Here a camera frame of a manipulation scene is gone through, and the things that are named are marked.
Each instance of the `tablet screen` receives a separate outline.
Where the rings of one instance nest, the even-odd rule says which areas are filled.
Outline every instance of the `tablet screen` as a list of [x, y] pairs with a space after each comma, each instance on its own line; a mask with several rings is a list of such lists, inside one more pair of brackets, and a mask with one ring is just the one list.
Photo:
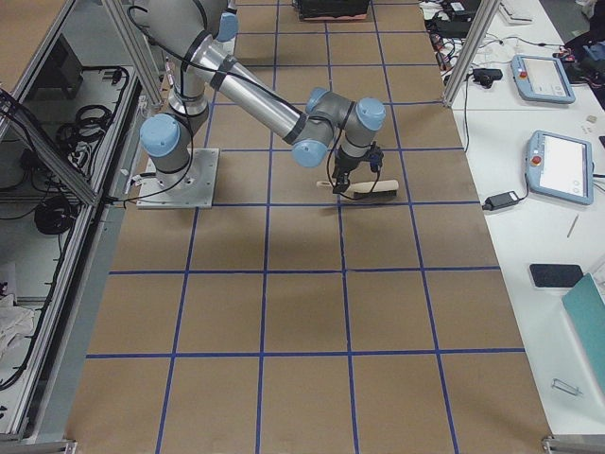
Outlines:
[[540, 186], [586, 197], [584, 156], [583, 144], [546, 135]]
[[555, 61], [523, 58], [523, 65], [526, 67], [533, 93], [556, 97], [567, 96]]

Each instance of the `blue device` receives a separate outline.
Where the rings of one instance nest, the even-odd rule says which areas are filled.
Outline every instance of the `blue device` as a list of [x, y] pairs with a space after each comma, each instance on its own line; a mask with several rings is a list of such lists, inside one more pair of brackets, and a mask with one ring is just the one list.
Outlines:
[[590, 142], [535, 131], [527, 148], [526, 179], [533, 192], [590, 205], [594, 200]]
[[558, 104], [571, 104], [576, 100], [559, 59], [515, 55], [510, 67], [523, 99]]

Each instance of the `smartphone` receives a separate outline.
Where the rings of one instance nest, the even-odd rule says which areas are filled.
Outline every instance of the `smartphone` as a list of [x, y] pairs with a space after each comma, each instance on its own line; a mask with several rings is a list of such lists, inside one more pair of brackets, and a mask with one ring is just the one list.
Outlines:
[[533, 263], [529, 272], [538, 288], [571, 288], [584, 277], [579, 265]]

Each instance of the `blue circular cap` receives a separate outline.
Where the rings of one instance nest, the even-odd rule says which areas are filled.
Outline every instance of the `blue circular cap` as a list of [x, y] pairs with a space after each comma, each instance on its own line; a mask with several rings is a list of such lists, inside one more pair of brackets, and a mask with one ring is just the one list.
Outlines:
[[355, 106], [361, 124], [370, 131], [380, 131], [387, 117], [387, 110], [382, 102], [373, 97], [364, 97]]
[[158, 113], [145, 120], [140, 132], [141, 142], [150, 156], [163, 158], [181, 139], [179, 123], [170, 115]]
[[237, 16], [232, 12], [223, 12], [220, 16], [220, 28], [216, 40], [220, 43], [226, 43], [237, 35], [239, 31], [239, 21]]
[[304, 139], [292, 149], [294, 160], [303, 167], [317, 167], [327, 152], [328, 148], [322, 142], [313, 139]]
[[313, 109], [315, 109], [315, 106], [318, 105], [318, 102], [320, 102], [320, 99], [323, 95], [325, 95], [326, 93], [328, 93], [328, 91], [325, 88], [314, 88], [313, 91], [311, 92], [311, 96], [309, 97], [309, 100], [306, 101], [306, 112], [308, 114], [311, 114], [311, 112], [313, 112]]

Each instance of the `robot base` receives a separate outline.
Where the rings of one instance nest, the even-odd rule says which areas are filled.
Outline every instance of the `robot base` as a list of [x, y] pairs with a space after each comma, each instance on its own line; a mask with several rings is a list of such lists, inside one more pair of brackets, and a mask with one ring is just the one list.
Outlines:
[[[137, 207], [147, 210], [174, 208], [212, 208], [215, 195], [216, 169], [218, 167], [218, 148], [194, 148], [192, 168], [197, 169], [199, 178], [185, 189], [171, 189], [162, 194], [151, 196], [164, 189], [155, 179], [143, 180], [139, 197], [149, 196], [136, 202]], [[149, 160], [145, 172], [155, 172], [155, 166]]]

